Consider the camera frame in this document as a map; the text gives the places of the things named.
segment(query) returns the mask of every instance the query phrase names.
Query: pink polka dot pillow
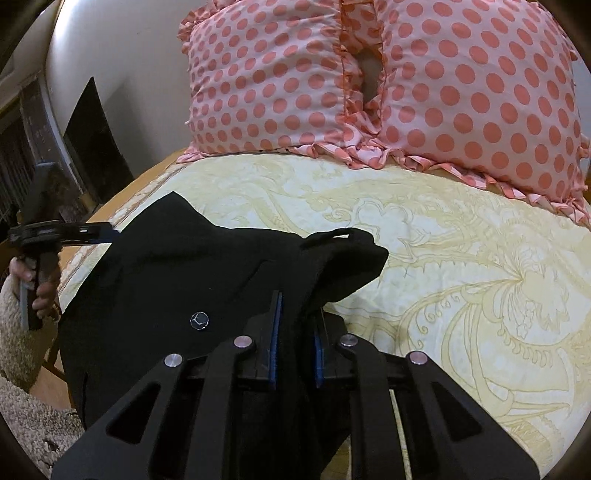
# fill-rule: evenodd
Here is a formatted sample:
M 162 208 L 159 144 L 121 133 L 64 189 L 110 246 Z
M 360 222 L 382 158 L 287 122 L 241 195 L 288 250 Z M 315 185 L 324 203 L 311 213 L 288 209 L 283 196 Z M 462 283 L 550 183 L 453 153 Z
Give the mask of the pink polka dot pillow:
M 525 0 L 377 0 L 384 71 L 369 144 L 416 170 L 587 222 L 570 41 Z
M 178 37 L 194 140 L 179 162 L 287 149 L 363 166 L 375 131 L 341 30 L 338 0 L 215 0 L 189 13 Z
M 364 48 L 376 50 L 382 43 L 372 0 L 341 0 L 343 31 L 341 42 L 352 53 Z

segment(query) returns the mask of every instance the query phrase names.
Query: yellow patterned bedspread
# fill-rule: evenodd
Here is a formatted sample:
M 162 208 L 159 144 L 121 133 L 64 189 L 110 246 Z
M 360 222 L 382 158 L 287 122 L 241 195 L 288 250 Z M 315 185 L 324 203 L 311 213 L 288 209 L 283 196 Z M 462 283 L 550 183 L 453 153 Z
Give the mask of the yellow patterned bedspread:
M 171 166 L 111 220 L 122 229 L 173 191 L 226 227 L 371 232 L 390 251 L 384 272 L 329 308 L 384 352 L 428 353 L 543 475 L 589 415 L 591 232 L 568 218 L 397 166 L 242 154 Z M 62 305 L 106 249 L 73 257 Z M 344 478 L 338 463 L 327 478 Z

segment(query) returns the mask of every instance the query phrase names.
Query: finger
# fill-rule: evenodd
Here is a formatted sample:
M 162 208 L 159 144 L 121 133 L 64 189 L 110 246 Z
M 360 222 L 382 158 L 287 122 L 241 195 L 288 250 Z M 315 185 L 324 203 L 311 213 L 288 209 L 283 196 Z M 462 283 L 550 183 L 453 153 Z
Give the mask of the finger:
M 51 272 L 47 281 L 58 284 L 60 282 L 60 277 L 61 277 L 61 269 L 58 265 L 57 268 L 53 272 Z
M 10 273 L 24 281 L 32 281 L 35 278 L 35 272 L 17 257 L 10 260 Z
M 45 310 L 51 307 L 53 301 L 51 299 L 42 299 L 37 297 L 33 302 L 33 310 Z
M 39 285 L 37 289 L 37 296 L 44 299 L 54 299 L 57 295 L 57 284 L 52 282 L 45 282 Z

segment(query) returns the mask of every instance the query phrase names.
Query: black cloth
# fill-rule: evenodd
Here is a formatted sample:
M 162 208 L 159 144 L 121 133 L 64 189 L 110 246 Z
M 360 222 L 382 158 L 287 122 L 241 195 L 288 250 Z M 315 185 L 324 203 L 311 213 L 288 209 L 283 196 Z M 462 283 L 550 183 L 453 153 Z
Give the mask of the black cloth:
M 357 229 L 306 239 L 228 229 L 211 224 L 176 193 L 156 201 L 108 249 L 60 322 L 61 358 L 83 423 L 92 425 L 169 353 L 205 355 L 240 335 L 279 290 L 277 393 L 273 399 L 245 396 L 249 417 L 243 424 L 249 427 L 242 430 L 250 440 L 240 447 L 241 477 L 317 478 L 347 435 L 346 397 L 335 397 L 333 411 L 326 398 L 314 403 L 297 352 L 309 318 L 377 278 L 387 256 L 371 234 Z M 205 330 L 191 328 L 195 312 L 209 316 Z M 319 408 L 341 423 L 332 430 L 320 425 L 314 420 Z

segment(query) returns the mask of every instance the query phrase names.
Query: human hand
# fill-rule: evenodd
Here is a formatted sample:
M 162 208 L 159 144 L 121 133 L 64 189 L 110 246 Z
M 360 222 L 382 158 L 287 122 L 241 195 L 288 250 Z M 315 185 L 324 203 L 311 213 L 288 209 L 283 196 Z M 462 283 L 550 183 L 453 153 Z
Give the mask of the human hand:
M 13 258 L 10 262 L 10 273 L 19 280 L 26 282 L 34 281 L 35 272 L 31 270 L 25 262 L 18 258 Z M 60 284 L 61 271 L 58 267 L 48 276 L 45 282 L 37 288 L 37 298 L 33 302 L 33 310 L 37 311 L 37 316 L 42 319 L 51 313 L 51 307 L 57 298 L 57 287 Z M 14 294 L 19 297 L 19 282 L 14 282 Z

